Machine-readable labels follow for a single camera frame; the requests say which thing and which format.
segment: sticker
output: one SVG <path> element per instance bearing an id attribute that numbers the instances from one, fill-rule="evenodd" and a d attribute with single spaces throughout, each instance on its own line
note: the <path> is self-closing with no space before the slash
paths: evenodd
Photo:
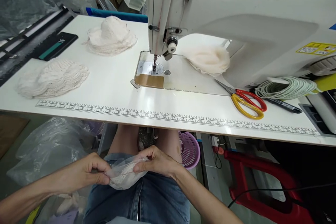
<path id="1" fill-rule="evenodd" d="M 296 52 L 326 56 L 336 52 L 336 44 L 323 44 L 323 43 L 311 42 L 308 45 L 297 50 Z"/>
<path id="2" fill-rule="evenodd" d="M 245 88 L 249 88 L 249 89 L 254 88 L 254 87 L 256 88 L 260 84 L 261 84 L 260 82 L 252 82 L 252 83 L 246 85 Z"/>

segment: jeans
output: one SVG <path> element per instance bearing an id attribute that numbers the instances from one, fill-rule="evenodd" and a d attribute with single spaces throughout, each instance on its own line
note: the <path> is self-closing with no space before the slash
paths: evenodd
<path id="1" fill-rule="evenodd" d="M 104 159 L 113 164 L 129 154 L 112 153 Z M 107 223 L 116 216 L 156 223 L 189 223 L 190 202 L 172 178 L 148 172 L 127 190 L 93 185 L 84 223 Z"/>

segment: red and yellow scissors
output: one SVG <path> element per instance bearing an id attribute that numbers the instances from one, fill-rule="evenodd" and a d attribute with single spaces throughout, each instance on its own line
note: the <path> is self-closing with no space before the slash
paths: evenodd
<path id="1" fill-rule="evenodd" d="M 256 119 L 256 120 L 260 120 L 264 117 L 263 112 L 265 112 L 267 110 L 266 103 L 260 97 L 258 97 L 256 94 L 253 94 L 253 93 L 248 92 L 248 91 L 240 90 L 240 89 L 234 90 L 234 89 L 224 85 L 223 83 L 219 82 L 216 79 L 215 79 L 215 81 L 219 85 L 221 85 L 223 88 L 225 88 L 225 90 L 231 95 L 231 99 L 233 101 L 233 104 L 240 111 L 240 113 L 242 113 L 244 116 L 246 116 L 248 118 L 251 118 L 251 119 Z M 253 101 L 251 101 L 251 99 L 248 98 L 247 95 L 256 99 L 257 102 L 259 102 L 260 106 L 256 105 Z M 247 113 L 241 107 L 241 105 L 239 103 L 241 103 L 244 106 L 246 106 L 246 107 L 252 109 L 253 111 L 255 111 L 257 113 L 257 116 L 254 116 L 254 115 L 251 115 L 251 114 Z"/>

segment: red chair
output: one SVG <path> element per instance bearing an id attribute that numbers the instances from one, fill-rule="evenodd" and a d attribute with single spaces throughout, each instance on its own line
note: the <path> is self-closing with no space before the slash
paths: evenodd
<path id="1" fill-rule="evenodd" d="M 224 158 L 229 160 L 232 164 L 236 177 L 236 186 L 230 188 L 232 199 L 235 199 L 240 193 L 249 190 L 244 167 L 273 175 L 281 182 L 283 189 L 297 187 L 294 179 L 276 163 L 258 157 L 250 157 L 243 153 L 229 152 L 227 150 L 224 151 Z M 270 203 L 266 205 L 255 199 L 251 193 L 248 192 L 241 195 L 236 203 L 278 224 L 314 224 L 309 211 L 292 202 L 291 198 L 301 202 L 298 193 L 296 191 L 288 191 L 284 192 L 284 194 L 286 196 L 285 202 L 271 198 Z"/>

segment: plastic basket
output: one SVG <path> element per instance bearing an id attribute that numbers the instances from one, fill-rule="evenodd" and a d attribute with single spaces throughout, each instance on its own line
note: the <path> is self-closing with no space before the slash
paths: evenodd
<path id="1" fill-rule="evenodd" d="M 178 133 L 182 141 L 182 165 L 187 170 L 194 168 L 200 160 L 201 151 L 196 138 L 189 132 Z"/>

